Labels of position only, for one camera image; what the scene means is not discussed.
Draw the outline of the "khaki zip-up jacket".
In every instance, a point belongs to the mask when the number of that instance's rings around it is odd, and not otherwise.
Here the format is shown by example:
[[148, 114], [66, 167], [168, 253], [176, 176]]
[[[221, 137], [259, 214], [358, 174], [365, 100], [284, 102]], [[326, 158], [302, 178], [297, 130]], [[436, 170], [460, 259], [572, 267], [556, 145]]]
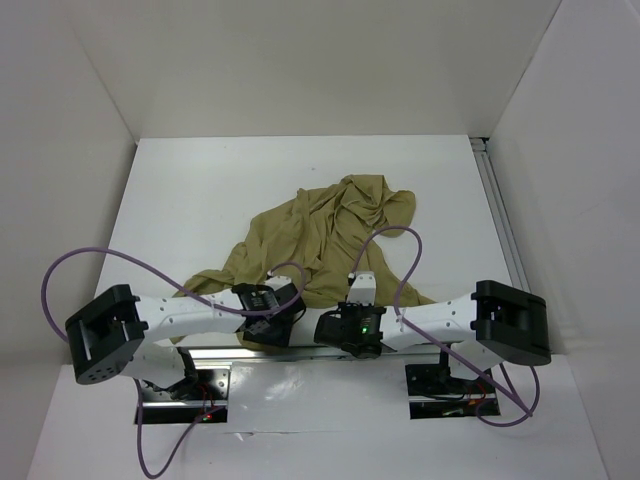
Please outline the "khaki zip-up jacket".
[[279, 271], [306, 282], [302, 299], [312, 309], [327, 309], [342, 301], [353, 267], [372, 271], [376, 302], [402, 307], [430, 304], [411, 284], [402, 285], [370, 235], [380, 230], [398, 237], [416, 211], [410, 190], [391, 190], [382, 175], [348, 175], [325, 188], [300, 189], [296, 196], [256, 215], [245, 239], [230, 251], [219, 269], [194, 274], [185, 288], [213, 294], [235, 284], [258, 284], [267, 271]]

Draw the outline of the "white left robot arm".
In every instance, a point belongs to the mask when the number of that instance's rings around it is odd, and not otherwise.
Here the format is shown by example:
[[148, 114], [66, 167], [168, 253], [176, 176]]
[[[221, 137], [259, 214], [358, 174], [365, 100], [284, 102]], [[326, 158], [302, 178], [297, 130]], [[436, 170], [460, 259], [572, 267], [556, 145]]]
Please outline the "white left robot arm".
[[137, 296], [122, 284], [77, 311], [65, 328], [78, 384], [126, 376], [184, 399], [196, 390], [198, 375], [191, 355], [170, 339], [241, 333], [252, 342], [285, 347], [305, 311], [296, 286], [281, 276], [202, 297]]

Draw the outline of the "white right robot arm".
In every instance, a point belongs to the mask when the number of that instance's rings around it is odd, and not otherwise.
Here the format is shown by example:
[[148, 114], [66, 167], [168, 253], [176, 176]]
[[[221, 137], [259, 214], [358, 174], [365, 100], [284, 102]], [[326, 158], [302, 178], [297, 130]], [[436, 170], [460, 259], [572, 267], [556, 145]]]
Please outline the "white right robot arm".
[[546, 301], [539, 296], [493, 280], [457, 299], [414, 307], [375, 306], [374, 293], [373, 274], [357, 275], [347, 300], [319, 317], [314, 342], [358, 359], [440, 342], [450, 359], [438, 365], [436, 379], [448, 392], [502, 362], [551, 362]]

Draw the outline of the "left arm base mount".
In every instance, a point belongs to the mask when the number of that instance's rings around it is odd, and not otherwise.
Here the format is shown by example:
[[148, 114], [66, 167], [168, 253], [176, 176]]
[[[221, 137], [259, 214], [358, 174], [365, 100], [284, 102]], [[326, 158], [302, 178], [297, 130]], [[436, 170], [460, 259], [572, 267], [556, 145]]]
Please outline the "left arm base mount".
[[231, 364], [226, 361], [196, 360], [197, 380], [185, 392], [173, 397], [151, 383], [142, 381], [142, 420], [138, 425], [188, 425], [203, 415], [201, 424], [228, 421]]

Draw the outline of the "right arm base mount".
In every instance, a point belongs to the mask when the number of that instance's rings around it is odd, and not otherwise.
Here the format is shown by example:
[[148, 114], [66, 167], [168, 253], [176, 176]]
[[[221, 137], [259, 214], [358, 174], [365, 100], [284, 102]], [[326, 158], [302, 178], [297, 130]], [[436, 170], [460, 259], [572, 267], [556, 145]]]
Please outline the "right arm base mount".
[[495, 388], [485, 380], [463, 380], [451, 376], [449, 358], [411, 361], [405, 365], [411, 420], [449, 419], [481, 415], [499, 416]]

